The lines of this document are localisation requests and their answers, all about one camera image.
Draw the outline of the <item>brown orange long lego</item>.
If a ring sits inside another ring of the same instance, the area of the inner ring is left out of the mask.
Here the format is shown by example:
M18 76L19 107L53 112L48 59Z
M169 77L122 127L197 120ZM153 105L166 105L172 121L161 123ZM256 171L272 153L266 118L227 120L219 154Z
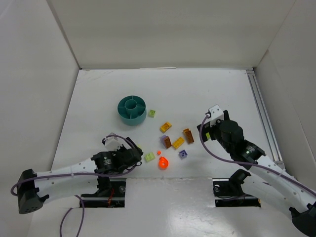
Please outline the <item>brown orange long lego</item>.
M188 129L188 128L184 129L183 130L183 134L184 134L188 144L191 144L191 143L194 142L194 137L193 137L192 132L191 132L190 129Z

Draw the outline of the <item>purple square lego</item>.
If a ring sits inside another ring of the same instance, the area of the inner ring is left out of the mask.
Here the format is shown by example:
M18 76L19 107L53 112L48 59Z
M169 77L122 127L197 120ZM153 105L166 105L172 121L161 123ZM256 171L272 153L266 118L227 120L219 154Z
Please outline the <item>purple square lego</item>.
M184 159L188 156L187 152L185 150L181 150L179 153L178 153L180 159Z

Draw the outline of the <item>light green square lego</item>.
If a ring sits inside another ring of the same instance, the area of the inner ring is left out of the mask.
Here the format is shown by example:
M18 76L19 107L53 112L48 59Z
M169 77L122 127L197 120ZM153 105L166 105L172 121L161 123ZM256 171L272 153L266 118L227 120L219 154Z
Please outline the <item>light green square lego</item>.
M151 118L154 118L156 115L156 111L155 110L150 110L148 116Z

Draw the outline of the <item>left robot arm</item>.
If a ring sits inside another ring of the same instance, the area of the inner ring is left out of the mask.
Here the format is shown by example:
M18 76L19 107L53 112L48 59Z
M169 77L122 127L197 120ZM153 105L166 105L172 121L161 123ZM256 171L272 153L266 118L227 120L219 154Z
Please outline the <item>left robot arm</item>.
M28 214L52 201L71 196L103 198L112 190L111 179L130 173L141 164L143 151L129 137L103 138L105 151L74 165L46 172L28 169L12 188L18 200L19 214Z

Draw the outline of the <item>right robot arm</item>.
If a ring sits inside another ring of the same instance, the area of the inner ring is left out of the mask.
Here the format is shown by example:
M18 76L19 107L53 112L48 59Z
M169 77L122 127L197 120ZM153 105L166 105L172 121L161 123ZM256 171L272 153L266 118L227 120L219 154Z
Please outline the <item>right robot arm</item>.
M241 192L278 209L306 236L316 235L316 192L275 164L260 147L246 140L243 129L229 118L228 111L222 111L218 105L209 108L197 128L203 145L215 140L231 158L224 159L207 150L211 156L242 167L230 177L230 182Z

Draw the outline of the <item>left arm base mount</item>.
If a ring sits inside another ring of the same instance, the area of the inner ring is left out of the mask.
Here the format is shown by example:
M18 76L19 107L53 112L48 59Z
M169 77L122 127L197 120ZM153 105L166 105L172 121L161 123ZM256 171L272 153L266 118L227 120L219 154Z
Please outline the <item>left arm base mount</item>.
M100 178L101 184L95 193L81 194L87 208L124 208L126 179Z

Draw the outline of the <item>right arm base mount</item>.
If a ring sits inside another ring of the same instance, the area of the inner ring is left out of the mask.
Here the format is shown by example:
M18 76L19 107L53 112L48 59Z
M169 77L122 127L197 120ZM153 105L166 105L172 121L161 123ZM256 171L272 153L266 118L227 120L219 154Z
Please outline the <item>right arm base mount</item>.
M241 185L251 176L239 169L229 178L214 178L213 194L215 207L261 207L260 200L243 192Z

